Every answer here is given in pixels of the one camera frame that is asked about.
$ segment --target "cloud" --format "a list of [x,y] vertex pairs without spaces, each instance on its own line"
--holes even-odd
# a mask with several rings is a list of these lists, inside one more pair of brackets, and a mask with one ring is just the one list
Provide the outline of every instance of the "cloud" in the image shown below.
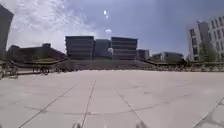
[[112,33],[112,30],[107,29],[105,32],[106,32],[107,34],[110,34],[110,33]]
[[13,13],[16,10],[16,0],[0,0],[0,4]]
[[68,9],[68,4],[64,0],[18,0],[8,44],[27,47],[49,42],[65,51],[65,36],[97,36],[94,23],[86,24],[86,16]]

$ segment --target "office building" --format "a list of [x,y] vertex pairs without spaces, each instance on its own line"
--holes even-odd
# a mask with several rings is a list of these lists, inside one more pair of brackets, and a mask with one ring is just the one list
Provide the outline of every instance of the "office building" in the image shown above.
[[62,60],[66,55],[51,47],[51,44],[46,43],[40,47],[20,48],[12,45],[6,53],[9,60],[15,62],[33,62],[37,60]]
[[175,52],[162,52],[152,55],[152,60],[163,63],[178,63],[183,60],[183,54]]
[[0,4],[0,60],[5,58],[8,34],[13,19],[13,13]]
[[190,61],[200,61],[200,44],[207,43],[210,46],[209,27],[206,22],[199,22],[190,25],[187,28],[189,59]]
[[111,37],[113,48],[113,59],[115,60],[134,60],[138,39]]
[[93,57],[93,36],[66,36],[67,56],[75,60],[91,60]]
[[112,59],[109,48],[111,48],[110,40],[96,39],[93,46],[93,59]]
[[150,57],[149,55],[149,50],[144,50],[144,49],[138,49],[137,50],[137,60],[148,60]]
[[224,14],[211,17],[208,20],[210,43],[218,58],[224,59]]

